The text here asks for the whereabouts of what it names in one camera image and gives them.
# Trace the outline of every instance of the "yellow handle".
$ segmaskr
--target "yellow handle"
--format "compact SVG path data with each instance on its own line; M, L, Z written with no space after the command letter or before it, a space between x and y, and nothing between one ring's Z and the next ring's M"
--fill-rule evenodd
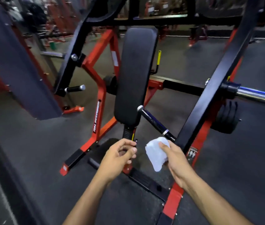
M160 60L161 60L161 54L162 54L162 51L159 50L159 54L158 54L158 56L157 56L157 65L159 65L159 62L160 62Z

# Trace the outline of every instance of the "metal tube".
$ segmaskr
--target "metal tube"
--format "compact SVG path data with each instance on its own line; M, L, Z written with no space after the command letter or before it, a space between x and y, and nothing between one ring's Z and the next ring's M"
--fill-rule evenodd
M56 58L65 58L65 54L59 53L59 52L53 52L53 51L41 51L40 54L42 56L47 56L47 57L56 57Z
M259 91L259 90L255 90L252 88L246 88L246 87L239 87L239 89L237 90L237 96L247 99L247 100L265 103L265 92L264 91Z
M153 127L159 131L165 138L175 142L176 137L173 136L169 130L163 126L151 113L149 113L142 105L137 108L137 111L147 120Z

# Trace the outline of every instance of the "chrome bar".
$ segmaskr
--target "chrome bar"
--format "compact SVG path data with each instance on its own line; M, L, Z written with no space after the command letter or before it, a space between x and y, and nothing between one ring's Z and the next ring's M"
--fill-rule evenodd
M246 87L239 87L237 90L237 96L247 99L247 100L265 103L265 92L264 91L259 91L259 90L255 90L252 88L246 88Z
M47 57L56 57L56 58L65 58L65 54L59 53L59 52L53 52L53 51L41 51L40 54L42 56L47 56Z

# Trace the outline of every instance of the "bolt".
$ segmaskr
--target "bolt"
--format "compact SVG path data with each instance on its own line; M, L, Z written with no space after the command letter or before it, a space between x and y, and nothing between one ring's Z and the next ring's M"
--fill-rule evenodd
M205 86L207 85L208 82L209 82L209 79L207 79L207 81L205 82Z
M71 55L71 59L72 59L73 61L77 61L77 60L78 60L78 56L77 56L76 54L72 54L72 55Z

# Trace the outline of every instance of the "sticker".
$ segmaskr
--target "sticker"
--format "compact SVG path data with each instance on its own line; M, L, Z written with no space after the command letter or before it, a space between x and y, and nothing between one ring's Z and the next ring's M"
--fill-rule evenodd
M148 8L148 12L153 12L154 11L154 7Z
M95 115L94 128L93 128L94 133L96 133L97 117L98 117L100 102L101 102L101 100L98 100L98 102L97 102L96 115Z
M114 66L119 66L118 59L117 59L117 53L115 51L112 51L112 57L114 61Z

